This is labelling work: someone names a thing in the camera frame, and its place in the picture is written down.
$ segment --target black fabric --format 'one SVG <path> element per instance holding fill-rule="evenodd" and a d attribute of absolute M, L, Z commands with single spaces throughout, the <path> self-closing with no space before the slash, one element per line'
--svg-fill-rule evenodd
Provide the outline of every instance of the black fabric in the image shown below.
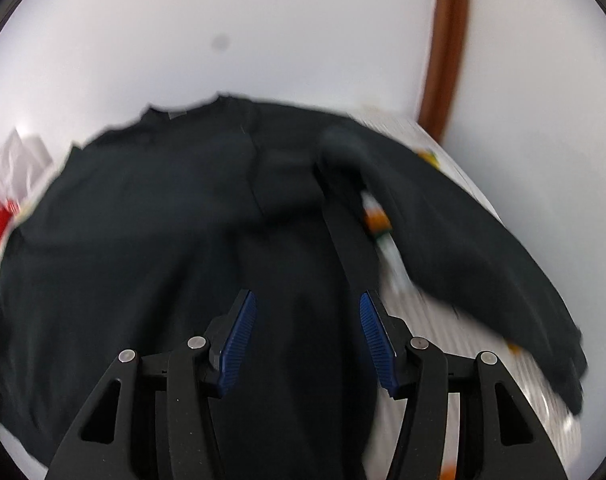
<path fill-rule="evenodd" d="M 120 350 L 170 350 L 250 288 L 240 380 L 212 403 L 228 477 L 363 478 L 376 378 L 356 299 L 378 285 L 364 187 L 414 282 L 531 351 L 580 411 L 578 329 L 465 191 L 347 118 L 221 97 L 173 119 L 150 110 L 74 150 L 10 236 L 0 421 L 48 464 Z"/>

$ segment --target white surface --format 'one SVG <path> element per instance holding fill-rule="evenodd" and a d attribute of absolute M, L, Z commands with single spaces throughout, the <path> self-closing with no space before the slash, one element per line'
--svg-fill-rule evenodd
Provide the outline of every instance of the white surface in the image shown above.
<path fill-rule="evenodd" d="M 0 139 L 52 156 L 217 91 L 416 113 L 434 0 L 24 0 L 0 34 Z"/>
<path fill-rule="evenodd" d="M 21 139 L 14 130 L 0 149 L 0 203 L 19 205 L 51 163 L 39 136 Z"/>
<path fill-rule="evenodd" d="M 472 0 L 445 147 L 584 335 L 584 480 L 606 455 L 606 17 L 594 0 Z"/>

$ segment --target blue gripper pad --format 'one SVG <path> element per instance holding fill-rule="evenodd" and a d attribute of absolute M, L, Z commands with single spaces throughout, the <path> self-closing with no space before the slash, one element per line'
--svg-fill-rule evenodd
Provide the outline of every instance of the blue gripper pad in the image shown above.
<path fill-rule="evenodd" d="M 398 391 L 396 379 L 396 353 L 392 348 L 389 336 L 381 322 L 374 302 L 368 293 L 360 297 L 360 325 L 363 327 L 368 342 L 369 353 L 376 367 L 376 374 L 381 386 L 393 397 Z"/>
<path fill-rule="evenodd" d="M 256 320 L 256 296 L 249 292 L 221 351 L 218 391 L 225 395 L 236 383 Z"/>

